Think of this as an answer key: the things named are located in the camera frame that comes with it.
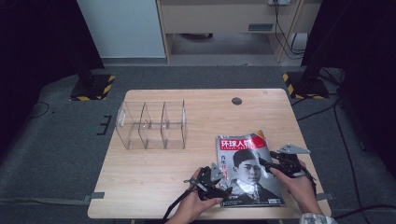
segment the acrylic divider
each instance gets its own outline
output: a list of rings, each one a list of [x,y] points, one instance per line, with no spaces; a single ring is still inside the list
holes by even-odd
[[[116,131],[126,149],[182,149],[186,144],[184,101],[123,102]]]

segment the magazine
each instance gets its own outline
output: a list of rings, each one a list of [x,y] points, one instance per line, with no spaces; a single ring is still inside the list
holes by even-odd
[[[285,204],[279,181],[260,166],[258,157],[272,162],[261,130],[243,136],[217,136],[221,189],[233,188],[223,207],[280,206]]]

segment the human hand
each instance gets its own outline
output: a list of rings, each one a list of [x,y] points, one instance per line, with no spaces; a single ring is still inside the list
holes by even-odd
[[[305,167],[303,161],[300,161],[300,164]],[[302,213],[323,214],[315,197],[311,181],[306,175],[290,178],[275,168],[270,168],[270,170],[288,188]]]
[[[201,168],[198,168],[194,175],[194,179],[198,177]],[[166,222],[167,224],[187,224],[193,222],[206,209],[221,203],[221,198],[213,198],[206,201],[201,201],[198,196],[198,191],[193,190],[186,198],[184,198],[175,212],[175,214]]]

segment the gray carpet floor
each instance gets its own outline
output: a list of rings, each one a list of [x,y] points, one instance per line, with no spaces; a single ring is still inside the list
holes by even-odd
[[[300,67],[276,66],[119,66],[106,70],[116,76],[105,100],[69,101],[78,76],[66,77],[43,88],[7,159],[0,167],[0,223],[131,223],[131,220],[90,219],[88,205],[54,205],[16,199],[81,201],[94,191],[118,108],[128,90],[138,89],[286,89],[282,75]],[[329,92],[336,93],[326,82]],[[331,107],[338,99],[290,99],[297,119]],[[112,116],[106,134],[101,123]],[[346,139],[338,129],[339,120]],[[346,111],[340,106],[299,121],[321,184],[334,199],[329,201],[334,217],[359,208],[351,164],[363,206],[396,205],[396,180],[386,171],[375,152],[361,150]],[[385,208],[364,212],[371,223],[394,223],[396,211]],[[149,223],[137,220],[136,223]],[[297,223],[297,220],[284,220]],[[338,223],[365,223],[362,213]]]

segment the power strip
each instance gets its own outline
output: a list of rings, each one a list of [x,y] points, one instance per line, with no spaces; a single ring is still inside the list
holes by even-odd
[[[273,6],[277,2],[279,6],[290,5],[290,0],[268,0],[268,5]]]

